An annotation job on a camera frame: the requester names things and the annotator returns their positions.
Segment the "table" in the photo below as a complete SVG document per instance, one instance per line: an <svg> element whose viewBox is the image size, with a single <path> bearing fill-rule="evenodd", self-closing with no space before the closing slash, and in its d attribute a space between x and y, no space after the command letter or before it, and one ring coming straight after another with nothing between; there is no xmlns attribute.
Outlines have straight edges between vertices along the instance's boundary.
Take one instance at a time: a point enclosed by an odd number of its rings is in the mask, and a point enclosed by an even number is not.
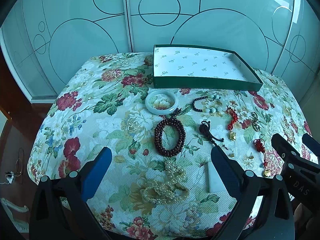
<svg viewBox="0 0 320 240"><path fill-rule="evenodd" d="M164 180L165 158L153 144L154 128L162 117L151 114L144 99L152 85L151 53L122 53L93 57L79 69L52 105L40 127L28 161L28 174L38 183L43 175L63 178L93 160L107 146L112 163L95 196L87 204L106 230L136 239L173 239L177 236L214 235L234 207L236 200L226 191L208 193L207 162L212 144L199 133L201 121L211 121L211 133L224 138L227 155L244 170L258 176L263 171L263 155L255 150L253 140L265 140L266 156L272 176L281 172L283 161L271 147L271 137L279 133L301 155L317 163L316 156L301 141L309 133L308 124L294 96L281 80L255 69L264 85L259 92L236 90L170 89L178 96L182 113L177 117L186 130L186 142L175 161L187 171L184 183L190 196L182 203L156 205L145 202L140 194L153 179ZM226 112L198 113L193 99L207 93L226 99L239 116L234 125L236 140L228 139ZM210 107L209 99L197 107ZM152 100L156 108L171 102L159 96ZM258 115L261 130L252 127L251 112ZM165 128L163 140L174 144L175 132ZM261 198L255 203L247 227L252 226Z"/></svg>

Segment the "dark red prayer beads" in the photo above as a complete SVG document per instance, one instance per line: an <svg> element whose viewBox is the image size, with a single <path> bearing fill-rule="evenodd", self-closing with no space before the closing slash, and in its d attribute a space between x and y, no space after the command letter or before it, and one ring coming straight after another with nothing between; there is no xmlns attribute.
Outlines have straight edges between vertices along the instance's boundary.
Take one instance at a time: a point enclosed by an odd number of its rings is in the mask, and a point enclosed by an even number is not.
<svg viewBox="0 0 320 240"><path fill-rule="evenodd" d="M176 128L176 130L179 133L179 139L178 139L177 145L171 150L166 150L162 146L162 134L163 134L163 129L166 125L170 125ZM155 128L155 147L157 151L163 156L173 157L178 155L178 153L181 152L183 149L185 139L186 139L186 132L183 128L183 125L179 120L175 118L175 116L172 116L170 119L166 118L162 120L160 123L158 123L158 125Z"/></svg>

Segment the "white trim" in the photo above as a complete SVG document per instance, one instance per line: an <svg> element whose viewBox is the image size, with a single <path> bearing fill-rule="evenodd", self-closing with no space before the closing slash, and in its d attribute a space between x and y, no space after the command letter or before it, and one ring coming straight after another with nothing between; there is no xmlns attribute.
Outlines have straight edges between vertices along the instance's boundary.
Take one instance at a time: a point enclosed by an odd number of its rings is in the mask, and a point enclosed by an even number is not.
<svg viewBox="0 0 320 240"><path fill-rule="evenodd" d="M30 103L32 104L53 104L55 99L31 99Z"/></svg>
<svg viewBox="0 0 320 240"><path fill-rule="evenodd" d="M7 46L6 46L5 42L4 42L2 27L0 28L0 47L2 49L4 59L5 59L8 67L9 67L9 70L10 70L14 80L16 81L16 83L20 87L21 91L26 96L26 98L31 102L32 95L29 93L28 89L25 87L25 85L21 81L21 79L20 79L16 69L14 68L14 65L13 65L11 59L10 59L10 56L9 56L9 53L8 53L8 50L7 50Z"/></svg>
<svg viewBox="0 0 320 240"><path fill-rule="evenodd" d="M124 8L124 17L125 17L125 26L127 29L127 37L129 48L132 52L135 52L133 35L132 35L132 26L131 26L131 13L130 13L130 3L129 0L123 0L123 8Z"/></svg>

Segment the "gold charm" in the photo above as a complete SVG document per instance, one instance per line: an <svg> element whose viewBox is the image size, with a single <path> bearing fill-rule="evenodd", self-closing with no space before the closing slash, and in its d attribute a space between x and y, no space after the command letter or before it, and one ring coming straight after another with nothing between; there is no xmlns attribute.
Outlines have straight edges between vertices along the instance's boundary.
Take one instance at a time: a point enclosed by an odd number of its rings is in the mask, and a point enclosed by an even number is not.
<svg viewBox="0 0 320 240"><path fill-rule="evenodd" d="M270 177L271 176L271 170L264 169L262 175L263 175L263 177Z"/></svg>
<svg viewBox="0 0 320 240"><path fill-rule="evenodd" d="M230 137L230 140L233 140L233 141L234 141L234 140L236 139L236 133L233 132L233 131L230 131L229 137Z"/></svg>

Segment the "metal screw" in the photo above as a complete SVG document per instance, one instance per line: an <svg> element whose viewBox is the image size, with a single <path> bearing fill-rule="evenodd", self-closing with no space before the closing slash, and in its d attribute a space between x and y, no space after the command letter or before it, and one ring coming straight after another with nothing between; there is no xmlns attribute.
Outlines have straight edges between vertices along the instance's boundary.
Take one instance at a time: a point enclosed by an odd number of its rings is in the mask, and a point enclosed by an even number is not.
<svg viewBox="0 0 320 240"><path fill-rule="evenodd" d="M47 181L47 179L48 179L47 176L42 176L40 180L41 180L42 182L45 182L45 181Z"/></svg>
<svg viewBox="0 0 320 240"><path fill-rule="evenodd" d="M276 175L276 179L277 179L277 180L282 180L282 176L279 175L279 174L277 174L277 175Z"/></svg>
<svg viewBox="0 0 320 240"><path fill-rule="evenodd" d="M77 171L72 171L72 172L69 173L69 176L70 176L71 178L74 178L74 177L76 177L77 175L78 175L78 172L77 172Z"/></svg>
<svg viewBox="0 0 320 240"><path fill-rule="evenodd" d="M253 177L253 175L254 175L253 171L246 171L245 174L246 174L248 177Z"/></svg>

